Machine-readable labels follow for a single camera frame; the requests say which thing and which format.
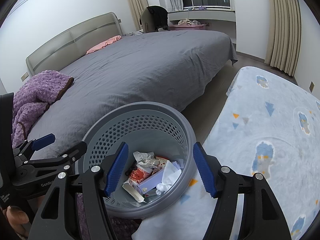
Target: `purple tissue box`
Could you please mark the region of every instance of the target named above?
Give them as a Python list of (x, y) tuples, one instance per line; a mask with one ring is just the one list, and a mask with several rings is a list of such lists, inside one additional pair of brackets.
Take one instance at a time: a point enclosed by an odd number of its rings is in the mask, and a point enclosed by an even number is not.
[[(172, 162), (172, 164), (177, 168), (180, 169), (180, 166), (177, 162)], [(153, 174), (149, 178), (145, 179), (141, 183), (138, 184), (139, 189), (142, 191), (143, 194), (147, 193), (148, 191), (155, 188), (159, 183), (162, 181), (164, 169), (158, 171), (157, 173)]]

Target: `orange triangle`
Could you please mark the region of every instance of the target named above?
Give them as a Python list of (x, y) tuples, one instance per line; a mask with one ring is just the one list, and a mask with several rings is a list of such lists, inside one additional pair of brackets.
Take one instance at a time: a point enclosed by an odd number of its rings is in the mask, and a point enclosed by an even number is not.
[(198, 181), (196, 179), (192, 179), (189, 183), (189, 187), (193, 186), (194, 184), (196, 184)]

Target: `pink storage bin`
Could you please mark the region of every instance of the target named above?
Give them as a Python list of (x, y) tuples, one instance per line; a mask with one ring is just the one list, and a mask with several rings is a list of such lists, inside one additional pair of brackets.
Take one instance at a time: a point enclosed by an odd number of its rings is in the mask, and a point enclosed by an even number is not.
[(169, 31), (178, 30), (205, 30), (205, 24), (199, 25), (171, 25), (169, 26)]

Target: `purple fluffy blanket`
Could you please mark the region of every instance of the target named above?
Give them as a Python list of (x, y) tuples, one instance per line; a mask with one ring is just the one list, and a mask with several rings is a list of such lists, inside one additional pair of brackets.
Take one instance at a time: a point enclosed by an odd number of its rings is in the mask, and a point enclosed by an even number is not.
[(14, 95), (12, 146), (27, 139), (31, 126), (72, 85), (73, 77), (46, 70), (28, 80)]

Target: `floor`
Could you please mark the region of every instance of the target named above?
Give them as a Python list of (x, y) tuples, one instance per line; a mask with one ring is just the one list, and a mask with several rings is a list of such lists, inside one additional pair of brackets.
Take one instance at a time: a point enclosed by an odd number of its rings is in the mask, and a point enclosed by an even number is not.
[(245, 66), (255, 66), (267, 70), (296, 84), (296, 81), (289, 75), (257, 60), (238, 55), (238, 62), (233, 67), (229, 60), (206, 86), (204, 94), (182, 111), (182, 114), (192, 125), (197, 141), (200, 143), (204, 143), (216, 122), (227, 100), (226, 92), (233, 78), (240, 68)]

